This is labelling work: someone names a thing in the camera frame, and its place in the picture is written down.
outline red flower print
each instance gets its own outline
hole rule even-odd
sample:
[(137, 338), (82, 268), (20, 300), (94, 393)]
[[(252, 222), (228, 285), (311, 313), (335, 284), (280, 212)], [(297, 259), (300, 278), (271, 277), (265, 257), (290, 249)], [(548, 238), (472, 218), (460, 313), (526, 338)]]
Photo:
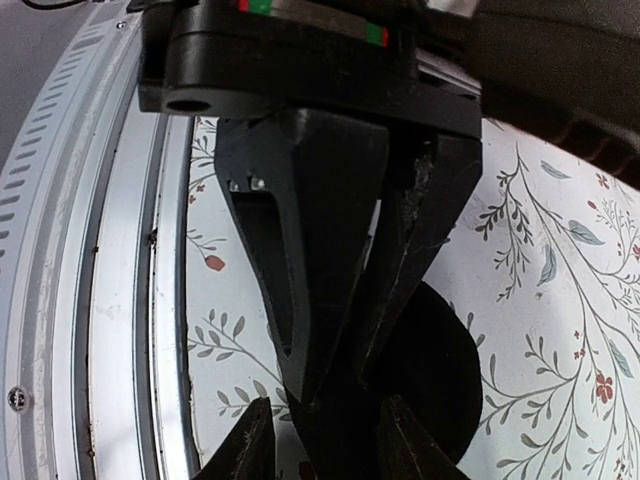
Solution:
[(596, 376), (596, 395), (600, 397), (602, 403), (607, 403), (613, 398), (612, 384), (613, 380), (611, 380), (611, 377), (605, 379), (602, 373)]
[(204, 263), (207, 264), (207, 267), (209, 267), (211, 270), (215, 270), (216, 272), (221, 271), (227, 265), (226, 263), (224, 263), (224, 260), (215, 255), (209, 255), (208, 257), (206, 257), (204, 259)]
[(300, 475), (300, 480), (316, 480), (316, 474), (313, 472), (313, 467), (309, 462), (300, 462), (298, 464), (298, 475)]
[(607, 190), (609, 190), (609, 179), (604, 175), (600, 175), (599, 173), (596, 173), (596, 176), (598, 177), (598, 184), (601, 187), (604, 187)]

